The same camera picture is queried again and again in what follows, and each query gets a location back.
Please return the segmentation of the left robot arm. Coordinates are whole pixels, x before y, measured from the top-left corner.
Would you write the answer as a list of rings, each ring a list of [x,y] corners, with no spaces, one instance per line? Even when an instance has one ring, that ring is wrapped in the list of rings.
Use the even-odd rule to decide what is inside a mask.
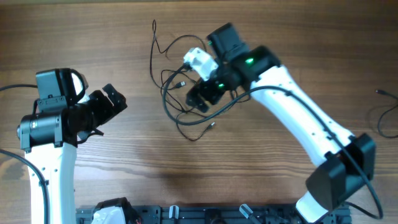
[[[75,223],[74,168],[77,147],[98,126],[127,108],[111,84],[86,94],[85,77],[72,68],[36,73],[39,97],[17,128],[20,148],[30,162],[32,223]]]

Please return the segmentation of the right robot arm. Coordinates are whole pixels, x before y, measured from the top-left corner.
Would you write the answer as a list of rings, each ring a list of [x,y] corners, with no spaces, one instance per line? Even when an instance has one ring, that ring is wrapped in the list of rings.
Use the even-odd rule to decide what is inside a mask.
[[[374,175],[376,145],[367,134],[355,136],[330,118],[294,81],[265,46],[251,49],[227,23],[208,35],[213,53],[190,49],[183,58],[199,81],[187,104],[207,112],[227,91],[242,87],[267,108],[305,149],[315,171],[297,201],[298,214],[316,223],[331,213]]]

